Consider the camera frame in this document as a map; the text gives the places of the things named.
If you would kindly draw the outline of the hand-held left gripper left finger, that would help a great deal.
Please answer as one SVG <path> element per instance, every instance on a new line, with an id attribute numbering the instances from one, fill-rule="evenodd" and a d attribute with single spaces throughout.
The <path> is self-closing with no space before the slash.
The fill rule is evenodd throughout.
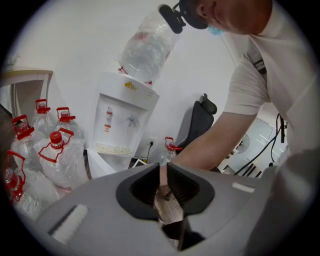
<path id="1" fill-rule="evenodd" d="M 131 168 L 116 188 L 118 204 L 132 217 L 139 220 L 157 221 L 159 214 L 154 207 L 160 186 L 160 165 L 147 164 Z"/>

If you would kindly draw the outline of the blue face mask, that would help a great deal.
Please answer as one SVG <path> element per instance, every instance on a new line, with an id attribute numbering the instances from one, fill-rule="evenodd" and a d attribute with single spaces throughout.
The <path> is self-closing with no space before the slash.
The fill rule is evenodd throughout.
<path id="1" fill-rule="evenodd" d="M 216 27 L 213 27 L 213 26 L 210 26 L 210 25 L 207 27 L 207 30 L 210 34 L 212 34 L 214 36 L 221 36 L 224 33 L 223 30 L 216 28 Z"/>

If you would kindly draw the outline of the black mesh office chair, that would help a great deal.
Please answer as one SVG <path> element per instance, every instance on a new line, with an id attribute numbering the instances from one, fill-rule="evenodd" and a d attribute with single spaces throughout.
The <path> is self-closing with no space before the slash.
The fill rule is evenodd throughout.
<path id="1" fill-rule="evenodd" d="M 184 114 L 176 138 L 178 148 L 186 148 L 195 139 L 206 133 L 213 125 L 217 106 L 208 99 L 206 93 L 196 100 L 193 107 L 189 107 Z"/>

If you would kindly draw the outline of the white water dispenser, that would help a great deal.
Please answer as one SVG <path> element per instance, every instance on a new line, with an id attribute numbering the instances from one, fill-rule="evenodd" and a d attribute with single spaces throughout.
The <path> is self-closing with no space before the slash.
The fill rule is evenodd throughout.
<path id="1" fill-rule="evenodd" d="M 93 179 L 129 168 L 159 98 L 132 76 L 113 72 L 99 76 L 87 130 Z"/>

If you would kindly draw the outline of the person's right forearm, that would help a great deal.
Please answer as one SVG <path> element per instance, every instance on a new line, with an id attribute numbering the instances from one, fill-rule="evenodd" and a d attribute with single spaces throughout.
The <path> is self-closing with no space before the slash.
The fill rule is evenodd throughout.
<path id="1" fill-rule="evenodd" d="M 223 112 L 206 133 L 190 143 L 171 163 L 210 171 L 233 151 L 255 118 L 256 115 Z"/>

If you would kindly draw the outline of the wooden table white legs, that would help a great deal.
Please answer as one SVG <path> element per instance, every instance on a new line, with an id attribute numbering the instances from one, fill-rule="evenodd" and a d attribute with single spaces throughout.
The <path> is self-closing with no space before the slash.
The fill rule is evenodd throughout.
<path id="1" fill-rule="evenodd" d="M 0 74 L 0 107 L 11 118 L 26 114 L 30 119 L 35 101 L 47 99 L 52 70 L 13 67 Z"/>

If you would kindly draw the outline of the person's white shirt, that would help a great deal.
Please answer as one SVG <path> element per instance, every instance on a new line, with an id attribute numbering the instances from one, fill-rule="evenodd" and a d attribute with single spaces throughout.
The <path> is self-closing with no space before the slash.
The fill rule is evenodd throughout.
<path id="1" fill-rule="evenodd" d="M 287 122 L 287 145 L 278 165 L 292 155 L 320 147 L 320 67 L 277 3 L 263 32 L 248 39 L 224 110 L 256 115 L 265 103 L 272 103 Z"/>

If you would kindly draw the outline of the frosted glass door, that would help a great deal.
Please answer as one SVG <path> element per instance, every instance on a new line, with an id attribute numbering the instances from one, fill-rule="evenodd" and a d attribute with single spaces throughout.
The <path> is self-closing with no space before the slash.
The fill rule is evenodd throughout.
<path id="1" fill-rule="evenodd" d="M 223 174 L 259 178 L 269 164 L 286 151 L 287 138 L 282 137 L 280 121 L 277 126 L 256 119 L 239 145 L 220 168 Z"/>

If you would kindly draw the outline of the clear bottle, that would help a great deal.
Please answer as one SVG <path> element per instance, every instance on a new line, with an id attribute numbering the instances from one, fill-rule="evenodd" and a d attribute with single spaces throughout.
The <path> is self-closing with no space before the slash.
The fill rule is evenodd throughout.
<path id="1" fill-rule="evenodd" d="M 159 11 L 150 12 L 127 41 L 118 59 L 118 71 L 152 86 L 179 38 Z"/>

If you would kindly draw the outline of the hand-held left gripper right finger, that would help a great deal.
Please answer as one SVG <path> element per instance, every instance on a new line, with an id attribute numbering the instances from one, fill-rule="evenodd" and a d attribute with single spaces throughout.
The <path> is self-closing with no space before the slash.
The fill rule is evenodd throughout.
<path id="1" fill-rule="evenodd" d="M 168 163 L 167 184 L 185 217 L 202 213 L 215 197 L 213 186 L 193 172 Z"/>

